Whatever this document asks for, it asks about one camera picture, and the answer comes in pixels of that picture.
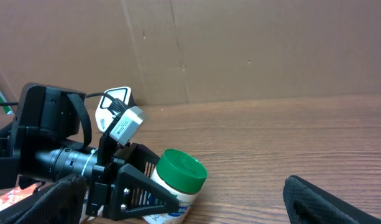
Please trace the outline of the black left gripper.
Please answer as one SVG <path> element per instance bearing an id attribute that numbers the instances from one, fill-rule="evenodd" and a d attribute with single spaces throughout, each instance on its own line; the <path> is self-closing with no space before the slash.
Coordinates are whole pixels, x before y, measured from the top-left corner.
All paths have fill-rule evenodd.
<path id="1" fill-rule="evenodd" d="M 121 145 L 105 132 L 91 166 L 85 213 L 113 221 L 175 212 L 179 200 L 151 180 L 160 157 L 143 144 Z"/>

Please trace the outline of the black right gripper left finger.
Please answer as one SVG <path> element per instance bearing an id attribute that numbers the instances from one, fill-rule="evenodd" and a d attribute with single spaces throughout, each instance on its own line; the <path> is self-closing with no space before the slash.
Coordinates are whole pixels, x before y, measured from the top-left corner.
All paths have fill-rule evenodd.
<path id="1" fill-rule="evenodd" d="M 86 179 L 70 174 L 0 211 L 0 223 L 79 223 L 86 191 Z"/>

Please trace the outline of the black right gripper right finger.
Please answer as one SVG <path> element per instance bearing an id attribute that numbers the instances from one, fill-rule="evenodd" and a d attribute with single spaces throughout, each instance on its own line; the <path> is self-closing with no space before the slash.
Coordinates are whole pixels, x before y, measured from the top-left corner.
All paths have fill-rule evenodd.
<path id="1" fill-rule="evenodd" d="M 283 201 L 291 224 L 381 224 L 381 219 L 296 175 L 285 180 Z"/>

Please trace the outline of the green lid jar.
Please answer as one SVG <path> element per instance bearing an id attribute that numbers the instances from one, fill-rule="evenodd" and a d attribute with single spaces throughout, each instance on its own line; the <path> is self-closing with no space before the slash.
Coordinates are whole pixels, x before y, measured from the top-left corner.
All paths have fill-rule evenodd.
<path id="1" fill-rule="evenodd" d="M 174 212 L 147 215 L 143 219 L 147 223 L 181 224 L 207 176 L 205 166 L 193 156 L 176 149 L 165 150 L 150 178 L 178 199 L 179 206 Z"/>

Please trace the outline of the small orange box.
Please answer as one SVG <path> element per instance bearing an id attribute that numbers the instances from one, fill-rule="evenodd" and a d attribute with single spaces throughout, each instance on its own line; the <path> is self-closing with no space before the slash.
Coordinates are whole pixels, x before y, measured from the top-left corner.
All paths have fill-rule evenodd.
<path id="1" fill-rule="evenodd" d="M 0 190 L 0 212 L 6 208 L 9 208 L 23 199 L 30 197 L 35 191 L 43 187 L 45 182 L 37 182 L 30 185 L 25 189 L 21 189 L 19 186 L 12 189 L 2 189 Z"/>

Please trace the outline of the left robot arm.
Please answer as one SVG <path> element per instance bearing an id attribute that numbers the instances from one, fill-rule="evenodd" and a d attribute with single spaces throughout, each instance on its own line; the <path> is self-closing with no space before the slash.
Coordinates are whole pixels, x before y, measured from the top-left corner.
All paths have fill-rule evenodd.
<path id="1" fill-rule="evenodd" d="M 92 148 L 85 99 L 57 86 L 23 87 L 15 117 L 0 129 L 0 189 L 33 191 L 5 223 L 79 223 L 84 214 L 118 221 L 178 209 L 178 199 L 146 175 L 158 156 L 130 142 L 144 112 L 111 98 L 112 121 Z"/>

